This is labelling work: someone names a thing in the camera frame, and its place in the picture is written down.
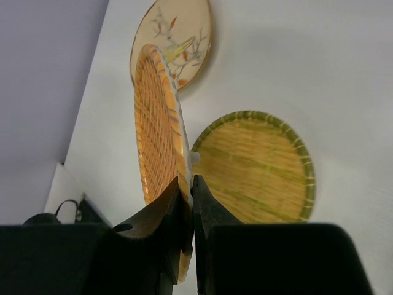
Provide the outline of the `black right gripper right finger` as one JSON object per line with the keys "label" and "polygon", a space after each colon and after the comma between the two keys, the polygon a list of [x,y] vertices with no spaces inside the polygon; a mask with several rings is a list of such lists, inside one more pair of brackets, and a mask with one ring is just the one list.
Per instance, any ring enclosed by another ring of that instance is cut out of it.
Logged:
{"label": "black right gripper right finger", "polygon": [[214,294],[212,230],[242,222],[216,200],[201,175],[194,176],[192,196],[198,294]]}

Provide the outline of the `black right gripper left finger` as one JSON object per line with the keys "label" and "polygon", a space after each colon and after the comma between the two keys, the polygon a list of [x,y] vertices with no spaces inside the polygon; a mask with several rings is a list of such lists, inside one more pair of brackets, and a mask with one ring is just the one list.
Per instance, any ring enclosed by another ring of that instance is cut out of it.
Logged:
{"label": "black right gripper left finger", "polygon": [[172,294],[181,249],[181,194],[173,179],[161,196],[106,229],[93,255],[89,294]]}

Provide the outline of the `small orange woven plate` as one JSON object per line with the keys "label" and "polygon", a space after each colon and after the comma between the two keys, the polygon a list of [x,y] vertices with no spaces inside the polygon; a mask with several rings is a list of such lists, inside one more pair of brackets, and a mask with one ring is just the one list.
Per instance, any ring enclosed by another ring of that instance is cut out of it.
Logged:
{"label": "small orange woven plate", "polygon": [[294,129],[260,111],[236,111],[196,139],[193,166],[213,196],[245,223],[308,222],[316,199],[311,155]]}

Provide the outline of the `large yellow woven plate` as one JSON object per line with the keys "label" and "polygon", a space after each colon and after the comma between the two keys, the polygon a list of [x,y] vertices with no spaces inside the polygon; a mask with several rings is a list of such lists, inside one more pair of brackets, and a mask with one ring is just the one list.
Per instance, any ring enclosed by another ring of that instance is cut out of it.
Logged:
{"label": "large yellow woven plate", "polygon": [[134,77],[134,116],[139,169],[146,204],[174,179],[183,199],[181,224],[185,246],[179,259],[178,283],[184,282],[192,257],[192,164],[181,104],[171,70],[161,50],[142,47]]}

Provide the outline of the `beige bird pattern plate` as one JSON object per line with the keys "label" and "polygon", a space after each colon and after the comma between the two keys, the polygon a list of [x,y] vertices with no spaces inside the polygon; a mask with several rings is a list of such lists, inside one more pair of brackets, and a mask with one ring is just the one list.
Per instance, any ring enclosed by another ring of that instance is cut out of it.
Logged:
{"label": "beige bird pattern plate", "polygon": [[209,1],[155,1],[142,18],[130,54],[134,80],[139,51],[156,45],[164,55],[177,89],[195,80],[208,60],[214,32]]}

